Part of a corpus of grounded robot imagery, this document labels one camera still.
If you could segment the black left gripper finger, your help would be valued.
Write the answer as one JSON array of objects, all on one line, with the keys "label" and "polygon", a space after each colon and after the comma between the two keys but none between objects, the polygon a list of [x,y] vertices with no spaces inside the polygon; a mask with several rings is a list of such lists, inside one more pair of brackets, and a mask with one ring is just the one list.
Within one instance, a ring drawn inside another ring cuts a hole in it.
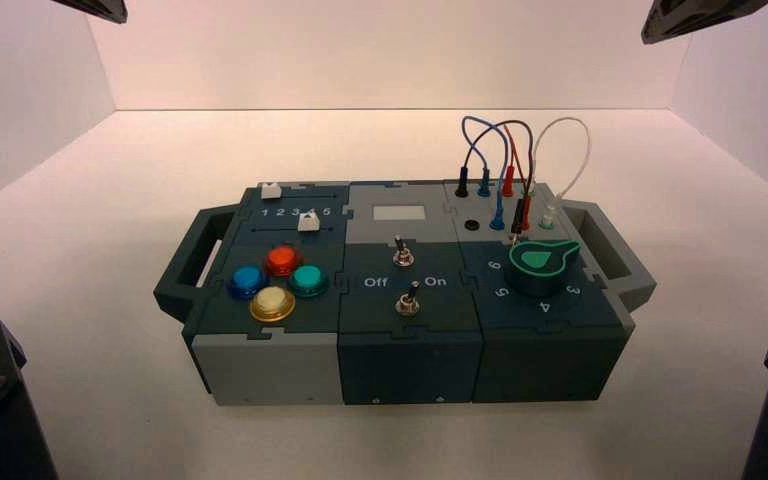
[{"label": "black left gripper finger", "polygon": [[127,22],[127,6],[124,0],[53,0],[88,15],[116,23]]}]

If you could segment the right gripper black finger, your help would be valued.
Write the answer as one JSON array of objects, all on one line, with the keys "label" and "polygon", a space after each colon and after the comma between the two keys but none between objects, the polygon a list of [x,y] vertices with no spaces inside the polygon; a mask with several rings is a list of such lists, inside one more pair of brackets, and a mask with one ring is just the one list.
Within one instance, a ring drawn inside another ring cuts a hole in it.
[{"label": "right gripper black finger", "polygon": [[641,29],[646,45],[752,15],[768,0],[655,0]]}]

